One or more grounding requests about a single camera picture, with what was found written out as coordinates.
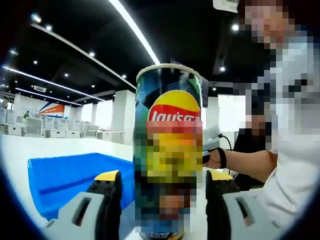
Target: blue plastic crate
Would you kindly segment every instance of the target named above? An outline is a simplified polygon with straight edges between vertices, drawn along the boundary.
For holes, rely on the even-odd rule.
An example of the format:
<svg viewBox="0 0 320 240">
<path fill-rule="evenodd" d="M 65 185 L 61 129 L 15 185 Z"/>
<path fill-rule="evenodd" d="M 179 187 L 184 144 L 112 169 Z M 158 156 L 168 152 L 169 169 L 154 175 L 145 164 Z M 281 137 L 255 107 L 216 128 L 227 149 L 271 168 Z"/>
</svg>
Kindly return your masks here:
<svg viewBox="0 0 320 240">
<path fill-rule="evenodd" d="M 119 170 L 122 180 L 121 208 L 134 200 L 134 166 L 113 156 L 88 153 L 28 160 L 29 186 L 38 212 L 48 221 L 79 192 L 85 192 L 101 173 Z"/>
</svg>

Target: black wristband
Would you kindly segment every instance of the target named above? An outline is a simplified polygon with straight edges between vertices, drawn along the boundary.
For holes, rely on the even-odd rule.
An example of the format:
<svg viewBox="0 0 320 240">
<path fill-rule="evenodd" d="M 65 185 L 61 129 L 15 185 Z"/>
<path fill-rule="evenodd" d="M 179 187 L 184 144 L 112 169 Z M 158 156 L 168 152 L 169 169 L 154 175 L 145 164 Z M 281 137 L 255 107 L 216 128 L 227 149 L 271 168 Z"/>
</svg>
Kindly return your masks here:
<svg viewBox="0 0 320 240">
<path fill-rule="evenodd" d="M 225 169 L 227 167 L 227 157 L 225 151 L 221 148 L 217 148 L 220 155 L 220 169 Z"/>
</svg>

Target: lay's logo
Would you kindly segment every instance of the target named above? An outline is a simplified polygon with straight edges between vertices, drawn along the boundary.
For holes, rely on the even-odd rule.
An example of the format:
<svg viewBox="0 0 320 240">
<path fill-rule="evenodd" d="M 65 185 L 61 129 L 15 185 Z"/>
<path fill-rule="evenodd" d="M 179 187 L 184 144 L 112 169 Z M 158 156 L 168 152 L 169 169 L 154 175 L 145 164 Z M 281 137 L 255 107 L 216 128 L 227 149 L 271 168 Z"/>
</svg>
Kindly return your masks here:
<svg viewBox="0 0 320 240">
<path fill-rule="evenodd" d="M 172 90 L 159 96 L 150 108 L 148 121 L 200 121 L 201 108 L 186 91 Z"/>
</svg>

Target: white shirt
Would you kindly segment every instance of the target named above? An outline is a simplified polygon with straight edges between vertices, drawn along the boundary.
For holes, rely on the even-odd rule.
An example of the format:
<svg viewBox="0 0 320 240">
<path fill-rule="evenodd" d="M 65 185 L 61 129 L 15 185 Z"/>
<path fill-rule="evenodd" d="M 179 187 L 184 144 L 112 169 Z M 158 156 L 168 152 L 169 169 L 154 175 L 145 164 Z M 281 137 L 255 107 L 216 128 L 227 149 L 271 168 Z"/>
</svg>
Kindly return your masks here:
<svg viewBox="0 0 320 240">
<path fill-rule="evenodd" d="M 277 167 L 257 200 L 280 228 L 300 216 L 319 184 L 320 62 L 313 47 L 306 37 L 293 38 L 270 69 L 276 90 L 270 109 L 277 116 L 271 151 L 278 155 Z M 307 86 L 289 93 L 288 86 L 299 79 L 307 79 Z"/>
</svg>

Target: black ceiling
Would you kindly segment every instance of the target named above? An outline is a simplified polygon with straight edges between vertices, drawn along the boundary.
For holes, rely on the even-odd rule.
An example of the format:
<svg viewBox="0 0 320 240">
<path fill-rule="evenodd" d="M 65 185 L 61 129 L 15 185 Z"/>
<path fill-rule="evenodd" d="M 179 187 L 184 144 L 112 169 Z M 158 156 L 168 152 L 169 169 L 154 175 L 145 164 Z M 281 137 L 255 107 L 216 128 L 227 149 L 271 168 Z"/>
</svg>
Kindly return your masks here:
<svg viewBox="0 0 320 240">
<path fill-rule="evenodd" d="M 154 62 L 126 21 L 108 0 L 40 0 L 33 9 L 52 32 L 95 58 L 127 81 L 136 85 L 137 73 Z M 252 43 L 250 34 L 231 31 L 237 15 L 213 8 L 212 0 L 121 0 L 141 29 L 161 63 L 178 61 L 198 71 L 209 81 L 248 83 L 264 69 L 269 53 Z M 30 26 L 31 18 L 16 31 L 5 66 L 48 80 L 88 95 L 108 92 L 99 98 L 113 98 L 113 91 L 135 89 L 104 67 L 54 36 Z M 226 72 L 217 67 L 224 65 Z M 33 91 L 31 86 L 47 88 L 46 93 L 70 102 L 85 96 L 8 70 L 2 70 L 2 89 Z M 209 95 L 232 94 L 232 88 L 210 89 Z M 96 103 L 87 99 L 86 103 Z"/>
</svg>

